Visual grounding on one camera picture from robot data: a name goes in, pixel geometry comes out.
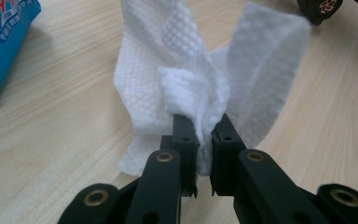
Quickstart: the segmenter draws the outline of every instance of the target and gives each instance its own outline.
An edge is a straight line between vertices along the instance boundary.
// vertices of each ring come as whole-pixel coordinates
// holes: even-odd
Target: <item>wooden table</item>
[[[123,33],[120,3],[39,0],[36,18],[0,93],[0,224],[56,223],[88,185],[122,188],[115,165],[133,134],[112,77]],[[208,49],[228,43],[246,0],[189,0]],[[299,14],[295,0],[260,0]],[[358,190],[358,5],[314,27],[267,151],[302,188]],[[237,223],[232,199],[200,196],[182,223]]]

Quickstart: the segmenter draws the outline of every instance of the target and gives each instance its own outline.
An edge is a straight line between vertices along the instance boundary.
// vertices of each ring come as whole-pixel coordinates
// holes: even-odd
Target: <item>wood grain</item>
[[[112,84],[123,32],[115,1],[39,0],[36,18],[0,93],[0,224],[56,223],[88,185],[121,188],[116,163],[132,139]],[[229,42],[245,0],[189,0],[208,49]],[[295,0],[260,0],[299,14]],[[260,149],[302,188],[358,189],[358,5],[314,27],[288,102]],[[182,223],[238,223],[232,199],[200,196]]]

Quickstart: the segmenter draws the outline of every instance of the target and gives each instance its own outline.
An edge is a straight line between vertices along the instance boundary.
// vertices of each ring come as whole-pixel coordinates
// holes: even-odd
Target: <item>light wood surface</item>
[[[0,94],[0,224],[56,223],[88,185],[134,179],[116,163],[133,135],[112,77],[123,22],[118,0],[39,0]],[[245,0],[189,0],[208,49],[228,43]],[[299,14],[296,0],[260,0]],[[288,102],[259,149],[302,188],[358,190],[358,5],[313,28]],[[232,199],[200,196],[182,223],[238,223]]]

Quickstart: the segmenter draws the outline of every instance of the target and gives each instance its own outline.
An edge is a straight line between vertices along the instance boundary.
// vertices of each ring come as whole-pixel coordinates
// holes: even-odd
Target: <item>black object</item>
[[[301,13],[316,26],[336,13],[342,2],[343,0],[297,0]]]
[[[197,196],[197,138],[191,121],[174,116],[143,175],[125,188],[96,184],[80,191],[60,224],[180,223],[181,196]],[[313,195],[295,185],[265,152],[246,149],[227,115],[213,131],[213,192],[234,197],[240,223],[358,223],[358,192],[330,184]]]

